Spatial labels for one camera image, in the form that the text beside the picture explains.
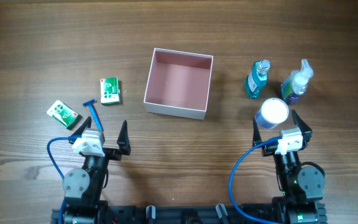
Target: white box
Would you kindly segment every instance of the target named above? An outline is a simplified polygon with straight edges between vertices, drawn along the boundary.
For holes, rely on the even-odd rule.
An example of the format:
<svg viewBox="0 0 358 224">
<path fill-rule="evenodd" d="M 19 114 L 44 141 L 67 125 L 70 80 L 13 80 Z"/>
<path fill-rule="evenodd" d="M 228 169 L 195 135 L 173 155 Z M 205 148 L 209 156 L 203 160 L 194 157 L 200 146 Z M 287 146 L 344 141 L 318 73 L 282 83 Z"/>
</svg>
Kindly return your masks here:
<svg viewBox="0 0 358 224">
<path fill-rule="evenodd" d="M 147 112 L 204 119 L 213 56 L 154 49 L 144 96 Z"/>
</svg>

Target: blue cable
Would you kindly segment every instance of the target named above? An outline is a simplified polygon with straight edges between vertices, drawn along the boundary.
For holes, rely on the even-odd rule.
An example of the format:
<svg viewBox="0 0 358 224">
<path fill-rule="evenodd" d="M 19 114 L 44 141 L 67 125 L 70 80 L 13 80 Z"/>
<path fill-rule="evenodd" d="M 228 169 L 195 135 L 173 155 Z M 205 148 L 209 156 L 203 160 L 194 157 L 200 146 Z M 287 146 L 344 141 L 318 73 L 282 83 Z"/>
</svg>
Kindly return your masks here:
<svg viewBox="0 0 358 224">
<path fill-rule="evenodd" d="M 50 153 L 50 145 L 51 143 L 53 143 L 54 141 L 59 141 L 59 140 L 72 140 L 75 141 L 77 138 L 80 138 L 80 135 L 77 136 L 70 136 L 70 137 L 59 137 L 59 138 L 54 138 L 52 140 L 50 140 L 47 144 L 47 152 L 49 155 L 50 160 L 52 161 L 53 165 L 55 166 L 57 172 L 60 174 L 60 177 L 62 177 L 62 180 L 64 180 L 65 176 L 63 175 L 62 171 L 59 169 L 59 166 L 57 166 L 55 160 L 53 159 L 52 153 Z M 59 224 L 62 224 L 62 220 L 63 220 L 63 210 L 66 207 L 66 203 L 63 200 L 62 202 L 62 206 L 60 207 L 60 211 L 59 211 Z"/>
<path fill-rule="evenodd" d="M 236 201 L 234 200 L 234 197 L 233 197 L 233 193 L 232 193 L 232 190 L 231 190 L 231 186 L 232 186 L 232 183 L 233 183 L 233 177 L 234 177 L 234 173 L 237 169 L 237 167 L 240 165 L 241 161 L 248 156 L 248 154 L 250 154 L 252 151 L 254 151 L 255 149 L 257 148 L 260 148 L 264 145 L 267 145 L 267 144 L 270 144 L 270 143 L 273 143 L 273 142 L 277 142 L 279 139 L 281 139 L 281 136 L 278 136 L 278 137 L 274 137 L 274 138 L 271 138 L 265 142 L 262 142 L 254 147 L 252 147 L 251 149 L 249 149 L 244 155 L 242 155 L 240 157 L 240 159 L 236 162 L 236 164 L 234 165 L 233 167 L 233 170 L 231 171 L 231 174 L 230 174 L 230 178 L 229 178 L 229 187 L 228 187 L 228 190 L 229 190 L 229 197 L 230 197 L 230 201 L 231 203 L 233 204 L 234 208 L 237 210 L 237 212 L 239 212 L 242 216 L 254 221 L 254 222 L 259 222 L 259 223 L 264 223 L 264 224 L 281 224 L 281 223 L 277 223 L 277 222 L 271 222 L 271 221 L 268 221 L 268 220 L 263 220 L 263 219 L 260 219 L 260 218 L 256 218 L 256 217 L 253 217 L 251 215 L 248 215 L 246 214 L 244 211 L 241 210 L 241 208 L 237 205 Z"/>
</svg>

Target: black cable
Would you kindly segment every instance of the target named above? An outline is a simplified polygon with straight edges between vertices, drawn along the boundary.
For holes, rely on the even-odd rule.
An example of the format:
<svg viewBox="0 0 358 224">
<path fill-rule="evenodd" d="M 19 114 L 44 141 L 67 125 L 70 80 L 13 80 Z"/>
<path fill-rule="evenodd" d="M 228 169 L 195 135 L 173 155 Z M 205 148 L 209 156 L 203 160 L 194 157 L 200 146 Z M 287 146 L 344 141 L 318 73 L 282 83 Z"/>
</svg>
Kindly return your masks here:
<svg viewBox="0 0 358 224">
<path fill-rule="evenodd" d="M 109 182 L 109 170 L 108 170 L 108 169 L 106 169 L 106 183 L 104 183 L 104 187 L 103 187 L 103 189 L 105 189 L 105 188 L 106 188 L 106 186 L 107 186 L 107 182 Z"/>
<path fill-rule="evenodd" d="M 312 166 L 312 167 L 318 169 L 323 174 L 323 177 L 326 177 L 326 173 L 324 172 L 323 168 L 321 168 L 321 166 L 315 164 L 314 162 L 302 162 L 301 166 L 304 166 L 304 165 L 309 165 L 309 166 Z"/>
</svg>

